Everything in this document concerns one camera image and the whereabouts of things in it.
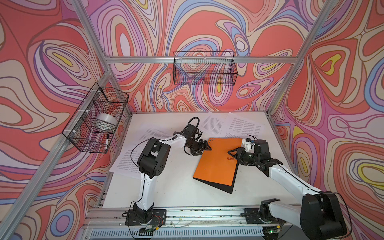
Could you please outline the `orange and black folder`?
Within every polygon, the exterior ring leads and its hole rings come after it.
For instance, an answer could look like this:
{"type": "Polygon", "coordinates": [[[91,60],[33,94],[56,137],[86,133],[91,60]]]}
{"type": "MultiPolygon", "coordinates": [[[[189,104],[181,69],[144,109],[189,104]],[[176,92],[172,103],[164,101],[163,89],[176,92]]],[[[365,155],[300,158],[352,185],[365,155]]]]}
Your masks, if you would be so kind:
{"type": "Polygon", "coordinates": [[[228,151],[239,148],[242,140],[238,138],[210,138],[208,144],[211,150],[203,152],[193,179],[232,194],[239,163],[228,154],[228,151]]]}

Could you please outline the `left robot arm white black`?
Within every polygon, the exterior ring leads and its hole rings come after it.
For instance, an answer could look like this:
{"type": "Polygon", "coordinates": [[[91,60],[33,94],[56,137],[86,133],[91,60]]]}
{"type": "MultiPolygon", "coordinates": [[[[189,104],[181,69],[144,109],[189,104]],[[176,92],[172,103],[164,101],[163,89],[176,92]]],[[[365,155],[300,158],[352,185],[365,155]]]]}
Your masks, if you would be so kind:
{"type": "Polygon", "coordinates": [[[189,156],[201,156],[204,151],[210,151],[208,141],[195,140],[181,132],[175,132],[168,139],[150,138],[141,152],[137,165],[141,173],[140,198],[134,202],[133,219],[140,223],[149,223],[154,217],[154,193],[158,176],[164,171],[171,148],[189,148],[189,156]]]}

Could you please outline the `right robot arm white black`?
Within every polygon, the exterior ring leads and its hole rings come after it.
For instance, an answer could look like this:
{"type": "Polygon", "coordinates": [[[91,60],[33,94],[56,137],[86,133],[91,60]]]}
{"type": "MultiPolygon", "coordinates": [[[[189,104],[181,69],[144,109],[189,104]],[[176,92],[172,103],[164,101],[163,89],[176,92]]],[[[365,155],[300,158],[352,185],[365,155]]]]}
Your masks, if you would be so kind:
{"type": "Polygon", "coordinates": [[[271,157],[267,141],[243,139],[242,145],[229,150],[228,155],[243,166],[257,167],[300,203],[299,206],[292,206],[276,198],[264,200],[254,218],[263,223],[286,221],[299,227],[310,240],[347,236],[347,225],[336,193],[324,192],[300,180],[280,160],[271,157]]]}

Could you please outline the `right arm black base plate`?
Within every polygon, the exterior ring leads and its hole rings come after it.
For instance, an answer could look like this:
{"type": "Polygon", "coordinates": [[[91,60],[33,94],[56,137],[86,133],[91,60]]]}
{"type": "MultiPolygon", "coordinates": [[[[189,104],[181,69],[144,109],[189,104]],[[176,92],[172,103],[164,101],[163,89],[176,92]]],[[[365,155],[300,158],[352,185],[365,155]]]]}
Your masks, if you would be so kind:
{"type": "Polygon", "coordinates": [[[244,211],[241,213],[241,217],[244,217],[246,219],[246,223],[251,224],[277,224],[277,225],[284,225],[286,221],[274,218],[274,217],[264,217],[262,211],[260,208],[245,208],[244,211]]]}

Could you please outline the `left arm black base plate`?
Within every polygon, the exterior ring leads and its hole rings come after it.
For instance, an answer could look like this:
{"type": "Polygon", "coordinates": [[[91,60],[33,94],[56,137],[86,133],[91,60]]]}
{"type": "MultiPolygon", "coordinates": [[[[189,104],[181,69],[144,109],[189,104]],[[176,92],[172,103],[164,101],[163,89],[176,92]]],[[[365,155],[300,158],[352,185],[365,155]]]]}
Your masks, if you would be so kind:
{"type": "Polygon", "coordinates": [[[152,211],[129,210],[125,215],[126,226],[159,226],[166,223],[167,210],[155,209],[152,211]]]}

